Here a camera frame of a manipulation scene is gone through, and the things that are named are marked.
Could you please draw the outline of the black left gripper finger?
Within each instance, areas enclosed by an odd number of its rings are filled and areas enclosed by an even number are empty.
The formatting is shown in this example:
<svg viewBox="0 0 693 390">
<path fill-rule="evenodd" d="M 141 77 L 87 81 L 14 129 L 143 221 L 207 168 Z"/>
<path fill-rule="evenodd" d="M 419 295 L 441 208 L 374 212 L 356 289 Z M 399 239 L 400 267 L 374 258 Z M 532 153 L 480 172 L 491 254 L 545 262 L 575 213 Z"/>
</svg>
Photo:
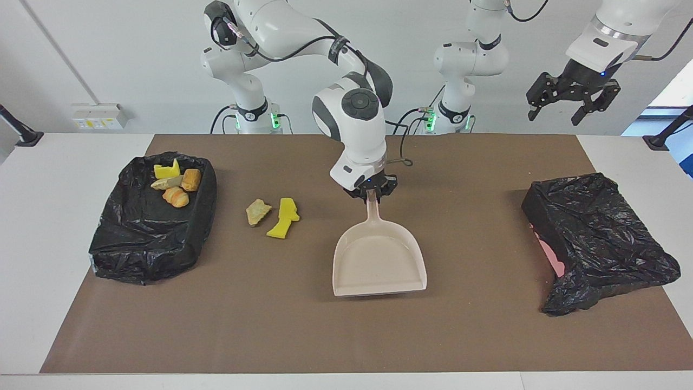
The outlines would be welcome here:
<svg viewBox="0 0 693 390">
<path fill-rule="evenodd" d="M 526 93 L 530 109 L 527 114 L 529 121 L 534 121 L 542 108 L 559 101 L 558 84 L 560 77 L 554 77 L 547 72 L 540 74 Z"/>
<path fill-rule="evenodd" d="M 578 126 L 591 113 L 606 111 L 611 102 L 621 91 L 619 82 L 608 81 L 603 86 L 573 86 L 574 94 L 583 102 L 572 116 L 572 125 Z"/>
</svg>

